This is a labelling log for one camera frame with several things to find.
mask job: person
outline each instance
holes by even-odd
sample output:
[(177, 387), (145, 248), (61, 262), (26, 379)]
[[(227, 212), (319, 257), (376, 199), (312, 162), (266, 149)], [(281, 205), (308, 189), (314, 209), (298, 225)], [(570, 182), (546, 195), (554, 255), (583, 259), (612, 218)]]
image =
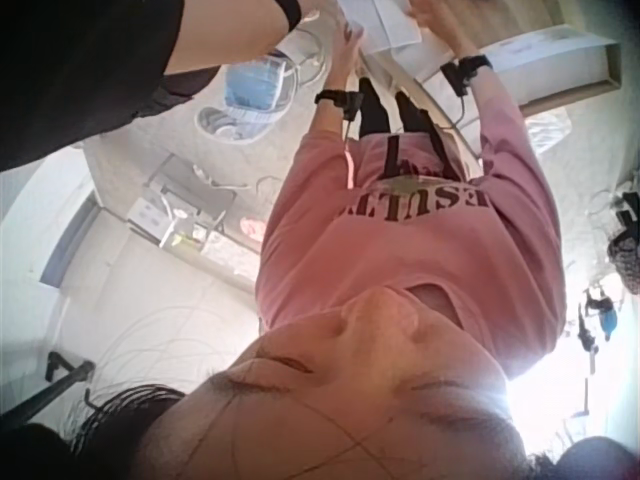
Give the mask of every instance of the person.
[(16, 2), (4, 27), (0, 171), (189, 101), (326, 0)]
[[(444, 2), (412, 3), (458, 58), (478, 55)], [(326, 89), (346, 88), (361, 39), (338, 29)], [(265, 236), (264, 335), (187, 395), (143, 385), (96, 406), (70, 446), (14, 432), (11, 461), (98, 480), (582, 479), (594, 461), (615, 476), (592, 478), (626, 478), (611, 462), (626, 475), (633, 456), (610, 440), (591, 449), (604, 457), (529, 461), (511, 421), (507, 379), (563, 330), (560, 233), (517, 106), (487, 66), (471, 88), (487, 169), (471, 181), (439, 176), (455, 152), (445, 168), (423, 130), (363, 127), (346, 155), (344, 112), (320, 99)], [(365, 94), (362, 120), (382, 126)]]
[(591, 330), (589, 330), (584, 323), (584, 317), (582, 316), (582, 305), (578, 305), (578, 328), (578, 339), (580, 340), (584, 351), (587, 353), (591, 353), (593, 351), (594, 354), (597, 354), (600, 349), (596, 345), (596, 339), (591, 334)]
[(596, 310), (598, 312), (600, 327), (604, 332), (604, 339), (608, 342), (611, 340), (611, 334), (618, 327), (618, 314), (616, 313), (613, 301), (604, 293), (602, 287), (600, 287), (599, 299), (594, 299), (589, 289), (585, 290), (585, 293), (587, 295), (585, 311), (587, 315), (589, 314), (589, 310)]

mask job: black pole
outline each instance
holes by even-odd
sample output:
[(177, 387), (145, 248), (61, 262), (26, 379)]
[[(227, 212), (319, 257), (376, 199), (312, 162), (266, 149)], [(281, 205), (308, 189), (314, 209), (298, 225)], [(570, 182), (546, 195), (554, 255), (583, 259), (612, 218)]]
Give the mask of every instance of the black pole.
[(95, 369), (95, 363), (86, 360), (64, 378), (2, 414), (0, 416), (0, 433), (5, 433), (24, 425), (73, 385), (88, 380)]

